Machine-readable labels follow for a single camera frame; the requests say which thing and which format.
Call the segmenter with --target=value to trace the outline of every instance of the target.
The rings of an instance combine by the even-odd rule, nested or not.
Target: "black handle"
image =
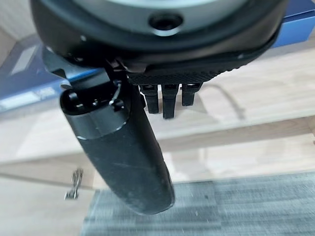
[[[118,112],[107,105],[73,115],[64,105],[66,94],[61,96],[61,107],[84,152],[112,191],[135,212],[156,214],[174,204],[174,190],[139,90],[127,85],[122,94],[126,93],[121,97],[126,107]]]

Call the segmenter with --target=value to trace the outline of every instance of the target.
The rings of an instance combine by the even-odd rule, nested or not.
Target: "blue panel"
[[[280,35],[273,47],[279,47],[308,40],[314,26],[314,11],[286,18],[282,25]]]

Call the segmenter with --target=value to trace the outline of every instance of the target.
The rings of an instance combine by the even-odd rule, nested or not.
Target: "grip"
[[[87,139],[78,131],[84,130],[86,122],[73,122],[73,116],[65,115],[84,152],[111,190],[138,214],[156,214],[172,207],[174,190],[139,90],[129,88],[129,117],[114,132]]]

